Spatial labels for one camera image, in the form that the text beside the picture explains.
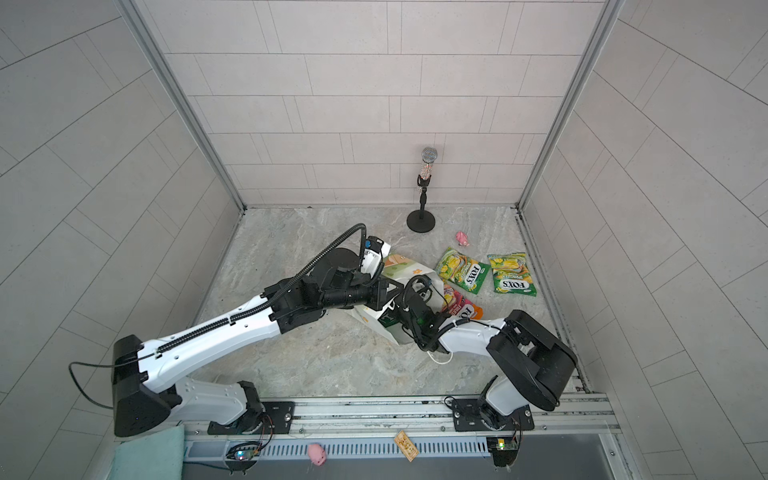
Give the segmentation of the white paper bag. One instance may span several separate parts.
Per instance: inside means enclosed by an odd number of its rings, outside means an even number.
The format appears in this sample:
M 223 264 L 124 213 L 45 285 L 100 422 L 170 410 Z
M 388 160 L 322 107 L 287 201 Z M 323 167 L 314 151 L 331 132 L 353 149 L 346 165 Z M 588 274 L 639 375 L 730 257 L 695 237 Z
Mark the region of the white paper bag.
M 381 279 L 387 303 L 380 310 L 358 305 L 349 314 L 394 345 L 414 344 L 425 352 L 444 352 L 437 340 L 449 317 L 443 280 L 431 268 L 392 254 L 385 259 Z

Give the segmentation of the dark green snack bag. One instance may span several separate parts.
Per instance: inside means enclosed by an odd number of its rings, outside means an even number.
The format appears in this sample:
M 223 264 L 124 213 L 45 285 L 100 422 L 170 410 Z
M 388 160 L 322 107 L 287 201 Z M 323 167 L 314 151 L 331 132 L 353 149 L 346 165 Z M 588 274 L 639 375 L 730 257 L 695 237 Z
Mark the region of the dark green snack bag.
M 389 328 L 400 323 L 398 306 L 395 302 L 391 302 L 382 310 L 381 315 L 378 317 L 378 321 L 384 328 Z

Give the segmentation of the orange Fox's fruits bag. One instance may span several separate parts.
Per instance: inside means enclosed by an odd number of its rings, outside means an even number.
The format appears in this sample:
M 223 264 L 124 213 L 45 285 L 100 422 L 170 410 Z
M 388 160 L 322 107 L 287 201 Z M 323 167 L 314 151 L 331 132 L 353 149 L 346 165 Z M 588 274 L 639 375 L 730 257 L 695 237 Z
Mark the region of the orange Fox's fruits bag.
M 483 309 L 450 285 L 444 286 L 443 297 L 445 301 L 443 310 L 449 312 L 452 316 L 473 320 L 480 320 L 482 318 Z

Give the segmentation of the green Fox's spring tea bag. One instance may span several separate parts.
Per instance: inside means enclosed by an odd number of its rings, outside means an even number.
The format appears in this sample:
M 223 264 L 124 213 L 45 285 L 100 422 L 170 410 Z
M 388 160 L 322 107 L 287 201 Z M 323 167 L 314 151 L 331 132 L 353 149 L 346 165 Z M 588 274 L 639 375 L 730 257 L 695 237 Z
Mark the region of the green Fox's spring tea bag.
M 443 280 L 468 293 L 477 294 L 491 271 L 489 264 L 475 260 L 454 248 L 448 248 L 435 267 Z

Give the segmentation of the yellow green candy bag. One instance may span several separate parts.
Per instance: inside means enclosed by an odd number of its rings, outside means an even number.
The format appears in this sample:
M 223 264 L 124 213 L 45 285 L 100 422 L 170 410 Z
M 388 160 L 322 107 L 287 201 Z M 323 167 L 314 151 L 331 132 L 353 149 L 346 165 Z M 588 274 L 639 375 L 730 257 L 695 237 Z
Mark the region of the yellow green candy bag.
M 524 252 L 487 255 L 498 294 L 521 294 L 535 297 L 537 289 Z

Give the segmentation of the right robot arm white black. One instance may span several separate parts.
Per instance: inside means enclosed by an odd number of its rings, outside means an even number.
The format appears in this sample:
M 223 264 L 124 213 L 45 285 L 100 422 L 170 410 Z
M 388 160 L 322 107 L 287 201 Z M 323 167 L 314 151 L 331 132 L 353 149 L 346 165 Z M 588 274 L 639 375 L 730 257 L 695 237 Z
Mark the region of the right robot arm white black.
M 474 354 L 492 359 L 502 374 L 484 387 L 468 407 L 449 407 L 492 431 L 522 429 L 532 406 L 552 412 L 577 366 L 574 352 L 527 312 L 503 319 L 475 320 L 435 311 L 426 301 L 444 297 L 424 275 L 398 286 L 394 315 L 420 350 L 449 356 Z

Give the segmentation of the black microphone stand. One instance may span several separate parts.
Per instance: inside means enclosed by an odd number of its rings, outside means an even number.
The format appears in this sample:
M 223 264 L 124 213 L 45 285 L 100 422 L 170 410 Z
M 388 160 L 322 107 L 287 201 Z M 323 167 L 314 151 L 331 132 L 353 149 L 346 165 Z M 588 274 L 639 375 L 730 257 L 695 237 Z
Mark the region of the black microphone stand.
M 436 220 L 434 215 L 426 210 L 427 192 L 431 178 L 417 176 L 417 185 L 420 188 L 419 208 L 412 211 L 406 220 L 408 228 L 416 233 L 427 233 L 434 229 Z

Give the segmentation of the pink pig toy on table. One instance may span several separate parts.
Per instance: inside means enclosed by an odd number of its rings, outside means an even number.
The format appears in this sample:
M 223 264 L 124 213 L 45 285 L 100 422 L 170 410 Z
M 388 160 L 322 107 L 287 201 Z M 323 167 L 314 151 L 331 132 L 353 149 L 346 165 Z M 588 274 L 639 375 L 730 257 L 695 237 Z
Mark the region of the pink pig toy on table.
M 457 243 L 460 246 L 466 247 L 466 246 L 470 245 L 469 239 L 468 239 L 467 235 L 463 231 L 457 232 L 455 237 L 456 237 Z

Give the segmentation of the small wooden tag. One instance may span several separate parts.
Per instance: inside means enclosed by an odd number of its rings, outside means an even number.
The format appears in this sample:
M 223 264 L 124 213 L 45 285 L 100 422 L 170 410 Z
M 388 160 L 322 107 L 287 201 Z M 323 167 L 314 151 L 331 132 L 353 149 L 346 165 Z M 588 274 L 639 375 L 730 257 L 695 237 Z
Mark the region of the small wooden tag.
M 404 431 L 396 434 L 394 442 L 409 462 L 412 462 L 419 455 L 418 448 Z

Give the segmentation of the sparkly silver microphone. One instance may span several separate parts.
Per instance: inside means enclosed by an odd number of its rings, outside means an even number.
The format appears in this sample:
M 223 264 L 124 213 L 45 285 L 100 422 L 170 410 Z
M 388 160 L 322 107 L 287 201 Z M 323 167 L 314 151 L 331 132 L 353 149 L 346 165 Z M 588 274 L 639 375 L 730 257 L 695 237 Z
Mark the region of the sparkly silver microphone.
M 426 181 L 432 176 L 432 169 L 435 161 L 438 158 L 438 152 L 433 147 L 425 147 L 421 152 L 421 159 L 423 162 L 419 177 Z

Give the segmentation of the circuit board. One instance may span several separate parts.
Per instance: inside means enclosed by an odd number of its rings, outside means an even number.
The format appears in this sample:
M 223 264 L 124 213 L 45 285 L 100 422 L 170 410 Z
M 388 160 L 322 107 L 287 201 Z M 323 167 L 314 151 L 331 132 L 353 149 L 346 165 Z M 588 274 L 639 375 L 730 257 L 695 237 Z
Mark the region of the circuit board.
M 262 443 L 247 441 L 233 445 L 225 454 L 225 463 L 231 471 L 245 472 L 254 466 L 260 456 Z
M 517 460 L 520 441 L 516 437 L 487 437 L 487 450 L 496 468 L 510 469 Z

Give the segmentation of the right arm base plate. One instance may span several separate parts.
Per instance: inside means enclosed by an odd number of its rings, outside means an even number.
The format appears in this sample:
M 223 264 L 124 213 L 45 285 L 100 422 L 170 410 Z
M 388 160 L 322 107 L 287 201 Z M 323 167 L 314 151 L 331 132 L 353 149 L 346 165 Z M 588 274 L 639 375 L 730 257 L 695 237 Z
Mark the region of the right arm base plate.
M 501 415 L 479 397 L 447 396 L 443 403 L 451 410 L 456 432 L 527 432 L 535 429 L 528 406 Z

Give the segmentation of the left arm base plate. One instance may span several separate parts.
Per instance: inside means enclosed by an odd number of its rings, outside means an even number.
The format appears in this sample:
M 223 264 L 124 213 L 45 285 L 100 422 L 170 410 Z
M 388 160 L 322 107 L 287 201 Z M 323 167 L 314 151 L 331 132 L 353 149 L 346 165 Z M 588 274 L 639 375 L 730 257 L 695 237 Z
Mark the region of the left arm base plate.
M 296 404 L 290 401 L 265 402 L 261 409 L 249 408 L 234 422 L 221 425 L 210 422 L 208 435 L 249 435 L 264 431 L 266 434 L 290 432 Z

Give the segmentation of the pink pig toy on rail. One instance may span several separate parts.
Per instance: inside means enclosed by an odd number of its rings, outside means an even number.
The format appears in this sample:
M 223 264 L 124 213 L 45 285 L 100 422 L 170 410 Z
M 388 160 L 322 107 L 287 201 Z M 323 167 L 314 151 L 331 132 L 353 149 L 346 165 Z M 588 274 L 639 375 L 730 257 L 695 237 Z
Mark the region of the pink pig toy on rail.
M 307 455 L 311 463 L 315 466 L 322 466 L 327 461 L 327 453 L 320 444 L 310 444 L 307 448 Z

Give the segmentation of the aluminium front rail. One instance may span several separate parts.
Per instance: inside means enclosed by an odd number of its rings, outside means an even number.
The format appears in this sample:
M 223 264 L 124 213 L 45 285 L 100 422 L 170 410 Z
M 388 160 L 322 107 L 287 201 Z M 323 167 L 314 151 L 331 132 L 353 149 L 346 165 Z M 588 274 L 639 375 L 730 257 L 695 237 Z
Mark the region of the aluminium front rail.
M 116 403 L 114 433 L 118 438 L 132 438 L 163 426 L 184 424 L 195 435 L 208 435 L 210 422 L 228 425 L 241 417 L 247 409 L 261 409 L 265 402 L 274 401 L 296 404 L 290 432 L 274 434 L 278 438 L 393 437 L 400 431 L 411 437 L 520 433 L 456 432 L 451 410 L 444 405 L 444 398 L 338 397 L 253 401 L 234 390 L 227 390 L 221 396 L 190 392 L 186 399 L 172 395 L 147 405 L 133 400 Z M 600 394 L 567 394 L 553 412 L 536 407 L 531 407 L 530 411 L 535 429 L 523 432 L 525 434 L 617 433 L 620 430 L 612 406 L 607 397 Z

